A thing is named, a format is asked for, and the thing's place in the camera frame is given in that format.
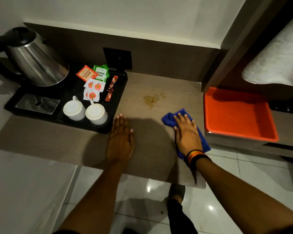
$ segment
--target black kettle lid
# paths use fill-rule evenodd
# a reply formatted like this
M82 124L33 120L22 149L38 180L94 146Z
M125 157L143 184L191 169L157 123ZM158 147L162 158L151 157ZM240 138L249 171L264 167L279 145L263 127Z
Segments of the black kettle lid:
M5 45L21 47L31 43L36 38L36 32L26 27L16 27L5 33Z

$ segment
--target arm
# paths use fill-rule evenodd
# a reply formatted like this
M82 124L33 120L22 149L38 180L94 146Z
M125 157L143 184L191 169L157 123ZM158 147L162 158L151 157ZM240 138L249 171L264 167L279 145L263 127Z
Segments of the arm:
M179 126L175 134L180 151L187 155L191 150L202 150L195 122L186 115L175 119ZM197 160L196 169L243 233L269 233L293 225L292 210L209 159Z
M117 116L107 143L106 169L59 230L73 230L80 234L109 233L118 183L127 161L133 155L134 146L133 130L129 130L127 119Z

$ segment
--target person's left hand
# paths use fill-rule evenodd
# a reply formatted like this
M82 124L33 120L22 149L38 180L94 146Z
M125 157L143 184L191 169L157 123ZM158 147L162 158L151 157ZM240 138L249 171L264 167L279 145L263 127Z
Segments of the person's left hand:
M124 162L133 156L135 139L133 129L129 129L128 120L122 114L113 121L113 127L107 142L107 163Z

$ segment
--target stainless steel kettle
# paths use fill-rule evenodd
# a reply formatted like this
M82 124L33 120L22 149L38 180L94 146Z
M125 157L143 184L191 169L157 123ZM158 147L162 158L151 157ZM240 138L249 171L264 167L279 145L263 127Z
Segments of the stainless steel kettle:
M0 36L0 52L5 51L21 75L12 73L0 62L0 74L19 82L26 76L37 86L52 86L68 74L68 65L44 44L42 37L26 27L17 27Z

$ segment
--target forearm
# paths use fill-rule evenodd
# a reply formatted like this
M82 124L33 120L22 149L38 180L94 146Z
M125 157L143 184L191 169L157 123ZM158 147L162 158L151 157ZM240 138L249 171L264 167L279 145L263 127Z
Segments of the forearm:
M109 233L117 187L125 165L122 162L109 164L59 230L74 230L80 234Z
M202 158L196 163L221 205L243 233L267 233L293 225L293 211Z

